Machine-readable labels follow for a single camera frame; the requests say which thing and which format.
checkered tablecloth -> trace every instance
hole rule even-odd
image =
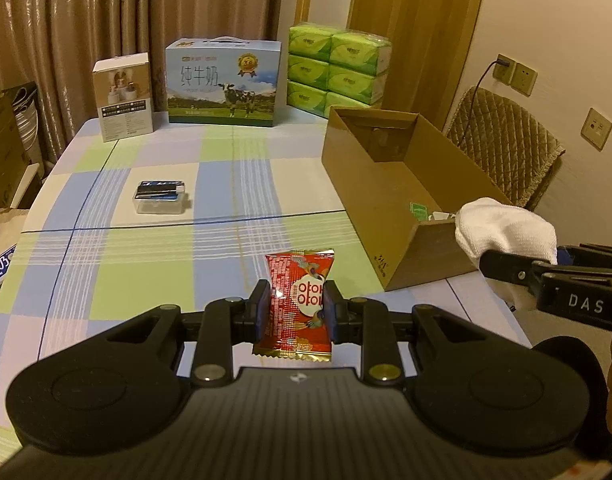
[[[321,165],[326,122],[282,113],[274,128],[167,124],[158,114],[154,134],[108,143],[97,120],[84,124],[28,214],[0,293],[0,460],[19,446],[5,395],[20,370],[159,304],[187,312],[247,297],[276,251],[333,248],[329,277],[346,297],[401,312],[433,303],[528,344],[479,273],[385,293]],[[137,215],[137,183],[167,179],[185,182],[186,212]],[[312,365],[250,350],[235,348],[237,365]],[[358,359],[341,345],[332,364]]]

box handle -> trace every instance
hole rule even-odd
[[[214,40],[205,40],[203,43],[249,43],[248,41],[234,38],[233,36],[220,36]]]

black pants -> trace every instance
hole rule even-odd
[[[542,341],[534,349],[567,364],[586,381],[590,406],[575,445],[592,460],[608,459],[612,451],[612,435],[606,427],[608,387],[593,351],[579,339],[564,335]]]

brown quilted fabric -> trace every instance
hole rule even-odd
[[[462,97],[447,133],[464,137],[475,89]],[[479,88],[461,149],[497,184],[513,205],[534,208],[564,147],[514,101]]]

white towel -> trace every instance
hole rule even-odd
[[[455,217],[455,237],[478,268],[481,255],[489,249],[557,264],[555,228],[531,211],[502,205],[492,198],[480,198],[460,209]],[[535,298],[524,286],[486,281],[497,296],[516,309],[535,308]]]

